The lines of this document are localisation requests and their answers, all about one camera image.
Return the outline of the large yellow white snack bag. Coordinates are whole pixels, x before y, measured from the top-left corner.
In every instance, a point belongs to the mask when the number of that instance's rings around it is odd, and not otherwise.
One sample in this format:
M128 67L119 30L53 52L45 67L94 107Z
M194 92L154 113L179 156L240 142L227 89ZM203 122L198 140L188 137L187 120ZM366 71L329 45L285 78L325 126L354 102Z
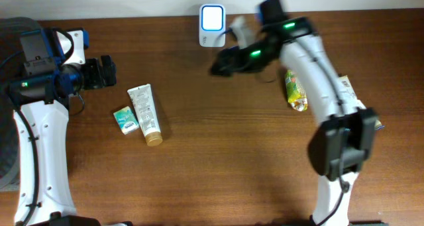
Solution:
M341 76L341 77L339 77L339 80L344 85L344 87L346 88L346 90L350 94L350 96L355 100L356 105L360 109L366 109L366 106L363 104L363 102L361 102L361 100L359 100L359 98L357 98L356 93L354 92L354 89L353 89L353 87L350 83L348 76L347 75ZM375 123L375 130L379 131L379 130L383 129L384 127L385 126L380 122L380 120L377 119L376 123Z

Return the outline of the white cosmetic tube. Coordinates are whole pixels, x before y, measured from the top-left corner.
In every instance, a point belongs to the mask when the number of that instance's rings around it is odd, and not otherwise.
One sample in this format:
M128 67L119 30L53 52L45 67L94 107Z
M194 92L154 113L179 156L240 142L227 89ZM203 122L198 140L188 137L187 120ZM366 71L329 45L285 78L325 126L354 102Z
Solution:
M145 84L130 88L127 93L131 99L147 145L158 146L163 142L163 138L151 85Z

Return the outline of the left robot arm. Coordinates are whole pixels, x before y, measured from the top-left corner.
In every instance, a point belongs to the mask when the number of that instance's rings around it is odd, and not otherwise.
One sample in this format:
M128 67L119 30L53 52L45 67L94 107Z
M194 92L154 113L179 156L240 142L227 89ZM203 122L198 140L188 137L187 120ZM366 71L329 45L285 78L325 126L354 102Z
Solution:
M98 225L77 214L68 181L66 132L71 97L117 83L109 55L85 58L83 28L39 28L20 37L23 74L7 82L19 140L20 186L15 225Z

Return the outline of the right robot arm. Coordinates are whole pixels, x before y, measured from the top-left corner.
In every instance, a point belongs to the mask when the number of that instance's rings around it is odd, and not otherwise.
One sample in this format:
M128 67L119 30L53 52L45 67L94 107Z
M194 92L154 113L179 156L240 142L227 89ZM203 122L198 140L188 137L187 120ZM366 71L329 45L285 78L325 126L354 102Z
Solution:
M258 73L274 60L294 72L318 125L307 147L319 176L317 202L307 225L351 225L350 197L371 157L378 115L350 94L307 17L291 18L282 0L263 0L258 15L261 37L250 35L242 19L234 20L230 31L238 44L219 51L210 72L225 77Z

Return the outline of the green yellow snack bar wrapper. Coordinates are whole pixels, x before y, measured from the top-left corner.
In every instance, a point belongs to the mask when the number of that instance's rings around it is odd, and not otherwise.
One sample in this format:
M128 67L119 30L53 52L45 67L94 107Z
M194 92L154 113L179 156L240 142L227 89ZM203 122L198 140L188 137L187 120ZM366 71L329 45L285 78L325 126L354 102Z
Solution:
M296 74L288 70L285 74L285 85L288 103L296 111L306 111L308 108L307 95Z

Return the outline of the teal tissue pack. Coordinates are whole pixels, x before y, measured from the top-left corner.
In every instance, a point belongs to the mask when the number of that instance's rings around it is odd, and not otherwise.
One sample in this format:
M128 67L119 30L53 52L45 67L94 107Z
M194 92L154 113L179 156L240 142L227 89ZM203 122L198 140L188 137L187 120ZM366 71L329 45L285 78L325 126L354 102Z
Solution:
M114 112L113 116L124 135L127 135L140 128L140 125L134 116L132 109L128 106Z

